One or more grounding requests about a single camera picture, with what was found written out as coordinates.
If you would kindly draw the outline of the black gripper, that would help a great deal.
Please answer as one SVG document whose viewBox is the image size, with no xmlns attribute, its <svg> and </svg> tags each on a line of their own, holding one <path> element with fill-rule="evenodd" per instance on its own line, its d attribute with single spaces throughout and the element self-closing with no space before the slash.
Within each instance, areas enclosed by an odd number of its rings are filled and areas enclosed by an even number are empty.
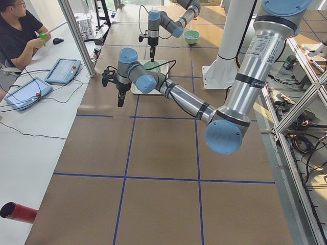
<svg viewBox="0 0 327 245">
<path fill-rule="evenodd" d="M 125 100 L 126 92 L 129 91 L 130 88 L 131 88 L 131 83 L 118 82 L 116 84 L 116 88 L 119 91 L 119 94 L 118 94 L 118 107 L 123 107 L 123 101 Z"/>
<path fill-rule="evenodd" d="M 156 46 L 158 45 L 158 37 L 148 37 L 148 44 L 150 45 L 150 62 L 153 62 Z"/>
</svg>

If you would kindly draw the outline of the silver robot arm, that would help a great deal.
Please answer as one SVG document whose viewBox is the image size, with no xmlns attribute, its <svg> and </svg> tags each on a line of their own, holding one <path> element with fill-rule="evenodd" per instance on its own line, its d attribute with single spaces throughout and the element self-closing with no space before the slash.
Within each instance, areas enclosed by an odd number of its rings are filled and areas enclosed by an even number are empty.
<svg viewBox="0 0 327 245">
<path fill-rule="evenodd" d="M 206 123 L 205 142 L 215 153 L 236 152 L 250 126 L 249 111 L 288 38 L 296 36 L 310 1 L 231 1 L 216 60 L 205 67 L 204 86 L 230 86 L 223 106 L 214 108 L 166 75 L 145 68 L 136 50 L 120 51 L 113 80 L 119 106 L 135 85 L 143 94 L 156 90 Z"/>
<path fill-rule="evenodd" d="M 201 11 L 201 4 L 198 0 L 176 1 L 177 4 L 185 9 L 183 15 L 176 20 L 168 16 L 167 12 L 162 10 L 152 10 L 148 13 L 148 29 L 146 37 L 150 46 L 150 61 L 155 60 L 155 51 L 159 42 L 159 28 L 164 28 L 173 37 L 179 38 L 186 25 L 195 19 Z"/>
</svg>

